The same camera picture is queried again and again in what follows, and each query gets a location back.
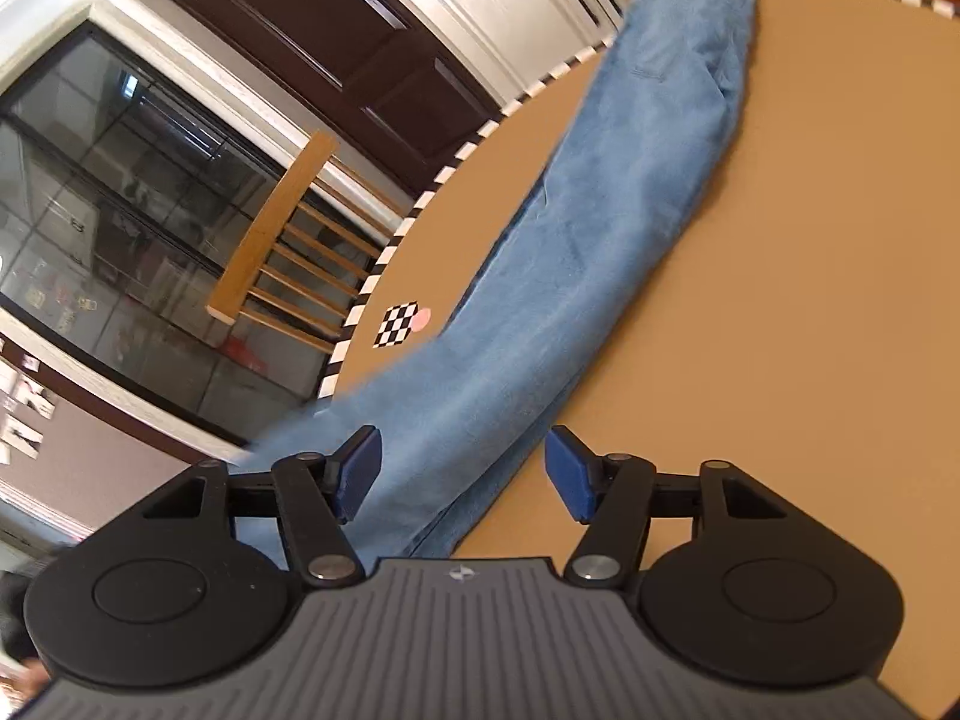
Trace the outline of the light blue denim jeans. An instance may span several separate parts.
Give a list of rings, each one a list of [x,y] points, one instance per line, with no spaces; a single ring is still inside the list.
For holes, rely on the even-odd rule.
[[[544,440],[734,138],[755,0],[633,0],[594,82],[438,337],[252,445],[265,472],[358,427],[381,473],[348,523],[364,566],[446,557]]]

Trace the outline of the checkerboard calibration marker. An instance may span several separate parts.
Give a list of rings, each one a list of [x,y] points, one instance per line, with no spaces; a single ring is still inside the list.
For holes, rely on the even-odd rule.
[[[416,301],[396,304],[384,312],[381,325],[374,335],[374,348],[391,348],[404,343],[412,333],[413,319],[420,312]]]

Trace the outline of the wooden slat-back chair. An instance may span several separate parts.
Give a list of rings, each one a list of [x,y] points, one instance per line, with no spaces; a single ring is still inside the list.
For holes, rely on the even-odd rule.
[[[233,327],[244,319],[323,355],[334,352],[350,304],[382,252],[376,239],[391,234],[322,176],[331,167],[381,199],[336,151],[332,135],[313,133],[283,172],[206,300],[213,320]]]

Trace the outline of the glass sliding door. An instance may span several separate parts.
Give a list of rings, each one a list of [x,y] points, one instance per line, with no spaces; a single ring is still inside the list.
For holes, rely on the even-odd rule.
[[[331,355],[205,310],[281,169],[93,23],[2,98],[2,302],[121,387],[242,444]]]

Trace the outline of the dark brown wooden door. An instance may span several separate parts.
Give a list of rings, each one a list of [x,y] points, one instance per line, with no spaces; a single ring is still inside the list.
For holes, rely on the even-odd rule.
[[[398,0],[174,0],[409,192],[498,110]]]

